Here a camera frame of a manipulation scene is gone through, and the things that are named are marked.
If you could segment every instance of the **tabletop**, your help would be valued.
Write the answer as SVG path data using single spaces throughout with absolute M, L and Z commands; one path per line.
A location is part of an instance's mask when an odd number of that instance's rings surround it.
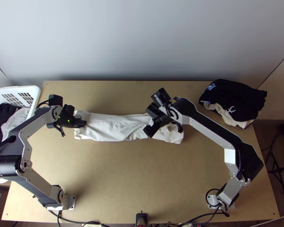
M 45 81 L 40 101 L 50 94 L 64 104 L 93 113 L 127 115 L 144 113 L 151 95 L 164 87 L 171 97 L 186 97 L 198 111 L 236 133 L 262 154 L 252 125 L 247 129 L 226 125 L 221 116 L 206 110 L 198 99 L 210 82 L 204 81 Z M 95 142 L 74 139 L 73 129 L 43 127 L 29 142 L 33 168 L 50 184 L 77 196 L 75 209 L 63 217 L 76 221 L 134 223 L 145 212 L 150 223 L 185 222 L 211 213 L 205 194 L 229 180 L 223 149 L 190 126 L 184 126 L 180 145 L 154 139 Z M 228 210 L 214 222 L 278 218 L 279 213 L 266 167 L 244 187 Z M 3 220 L 56 222 L 32 194 L 12 182 Z

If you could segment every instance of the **floor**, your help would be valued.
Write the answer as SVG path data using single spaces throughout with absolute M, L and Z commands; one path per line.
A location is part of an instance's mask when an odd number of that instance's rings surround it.
M 253 123 L 256 136 L 258 138 L 259 146 L 261 149 L 269 147 L 273 140 L 273 137 L 278 132 L 280 124 L 283 122 L 279 121 L 256 121 Z M 266 158 L 268 150 L 263 151 L 263 157 Z M 274 146 L 273 153 L 278 161 L 278 164 L 282 167 L 284 166 L 284 137 L 280 136 Z M 272 168 L 272 158 L 270 158 L 266 164 L 267 169 L 270 170 Z M 275 199 L 278 205 L 280 216 L 284 216 L 284 195 L 282 193 L 281 184 L 278 182 L 276 177 L 272 174 L 270 176 L 270 181 L 272 184 L 273 192 L 275 195 Z M 256 225 L 258 223 L 262 223 L 264 221 L 246 221 L 246 222 L 223 222 L 223 223 L 209 223 L 206 226 L 211 227 L 249 227 L 252 225 Z M 79 227 L 81 225 L 78 224 L 61 224 L 63 227 Z M 112 227 L 132 227 L 132 224 L 126 225 L 111 225 Z M 272 227 L 279 226 L 284 227 L 284 219 L 271 222 L 268 224 L 261 225 L 264 227 Z M 56 223 L 35 223 L 35 222 L 20 222 L 17 224 L 17 227 L 57 227 Z

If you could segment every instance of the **white laundry basket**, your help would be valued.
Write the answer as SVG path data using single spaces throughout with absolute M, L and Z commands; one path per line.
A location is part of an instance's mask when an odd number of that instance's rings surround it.
M 41 90 L 37 86 L 13 86 L 0 88 L 0 104 L 10 103 L 14 106 L 30 107 L 27 119 L 34 115 Z

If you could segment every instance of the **white cloth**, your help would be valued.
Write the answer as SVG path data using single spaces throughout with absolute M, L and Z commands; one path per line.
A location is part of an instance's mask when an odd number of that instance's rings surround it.
M 21 108 L 17 110 L 3 125 L 1 125 L 2 141 L 4 141 L 10 130 L 26 121 L 30 108 Z
M 74 114 L 76 118 L 87 121 L 86 126 L 74 129 L 74 137 L 79 140 L 124 141 L 146 139 L 148 136 L 144 133 L 143 128 L 148 124 L 153 125 L 152 118 L 147 113 L 116 116 L 77 110 Z M 184 133 L 178 132 L 177 125 L 168 124 L 161 127 L 153 136 L 153 139 L 180 144 L 183 137 Z
M 215 104 L 204 104 L 204 107 L 207 109 L 207 110 L 216 110 L 223 118 L 224 122 L 228 125 L 232 125 L 232 126 L 239 126 L 241 127 L 242 129 L 245 129 L 248 125 L 250 125 L 255 119 L 253 120 L 249 120 L 249 121 L 235 121 L 231 115 L 223 109 L 223 107 L 218 104 L 218 103 L 215 103 Z

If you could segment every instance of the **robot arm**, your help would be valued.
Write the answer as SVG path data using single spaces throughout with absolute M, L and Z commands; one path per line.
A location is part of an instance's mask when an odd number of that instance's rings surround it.
M 57 95 L 50 95 L 48 107 L 38 108 L 34 116 L 9 132 L 8 138 L 0 144 L 0 177 L 16 181 L 38 198 L 48 210 L 74 209 L 75 196 L 64 194 L 58 185 L 50 185 L 32 168 L 32 147 L 27 139 L 47 125 L 65 135 L 62 126 L 81 127 L 85 121 L 73 116 L 74 107 L 65 105 Z
M 220 207 L 226 211 L 238 198 L 240 190 L 250 184 L 264 164 L 254 148 L 226 128 L 197 111 L 195 105 L 186 98 L 170 96 L 161 88 L 151 96 L 153 103 L 146 109 L 154 124 L 146 126 L 144 132 L 152 137 L 156 131 L 169 123 L 188 124 L 216 142 L 224 149 L 224 161 L 230 171 L 230 179 L 217 193 L 207 199 L 209 208 Z

